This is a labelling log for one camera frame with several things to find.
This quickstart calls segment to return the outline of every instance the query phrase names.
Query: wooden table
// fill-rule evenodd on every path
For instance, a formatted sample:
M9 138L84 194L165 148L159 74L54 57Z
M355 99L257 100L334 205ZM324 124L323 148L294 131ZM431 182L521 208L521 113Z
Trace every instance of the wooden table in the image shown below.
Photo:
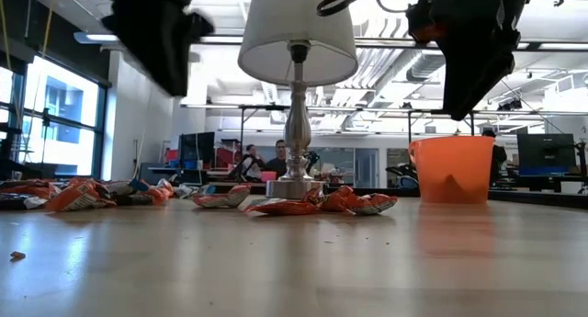
M3 212L0 316L588 314L587 213L419 205L367 218L254 218L189 200Z

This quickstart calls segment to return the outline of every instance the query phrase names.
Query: lamp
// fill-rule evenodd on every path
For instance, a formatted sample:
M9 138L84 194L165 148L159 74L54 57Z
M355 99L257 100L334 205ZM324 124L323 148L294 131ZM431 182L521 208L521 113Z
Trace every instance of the lamp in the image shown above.
M305 107L308 86L333 85L357 70L356 46L348 9L316 15L322 0L252 0L239 66L261 81L290 85L291 108L284 130L290 149L288 171L267 183L266 195L302 198L322 183L306 174L304 152L311 143Z

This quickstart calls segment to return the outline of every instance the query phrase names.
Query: person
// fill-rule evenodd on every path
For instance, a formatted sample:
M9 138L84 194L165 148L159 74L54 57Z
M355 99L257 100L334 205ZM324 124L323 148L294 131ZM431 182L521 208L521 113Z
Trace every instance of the person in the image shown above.
M496 134L492 130L485 130L481 135L496 139ZM492 164L490 165L490 185L500 178L500 169L506 158L504 147L494 144L492 147Z
M261 155L257 155L257 148L255 147L255 145L247 145L245 150L247 151L247 154L249 154L250 157L247 157L243 161L243 173L245 174L245 176L261 180L260 164L263 164L263 158L261 157Z
M275 171L277 176L283 176L288 171L286 167L286 142L282 139L276 142L276 158L266 163L266 168Z

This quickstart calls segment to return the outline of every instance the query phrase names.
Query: white lampshade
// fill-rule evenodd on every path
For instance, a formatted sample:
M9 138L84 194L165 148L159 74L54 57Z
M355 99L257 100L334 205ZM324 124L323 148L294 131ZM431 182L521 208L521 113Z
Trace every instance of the white lampshade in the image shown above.
M291 40L311 43L304 62L308 86L332 85L357 70L349 10L319 17L322 0L252 0L239 53L239 66L253 78L278 85L294 80Z

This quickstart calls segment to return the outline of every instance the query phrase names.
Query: orange bucket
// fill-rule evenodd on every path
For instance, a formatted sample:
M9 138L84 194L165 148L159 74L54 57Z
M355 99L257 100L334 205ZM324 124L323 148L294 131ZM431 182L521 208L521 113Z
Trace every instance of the orange bucket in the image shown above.
M421 200L484 204L488 200L491 137L444 137L411 142Z

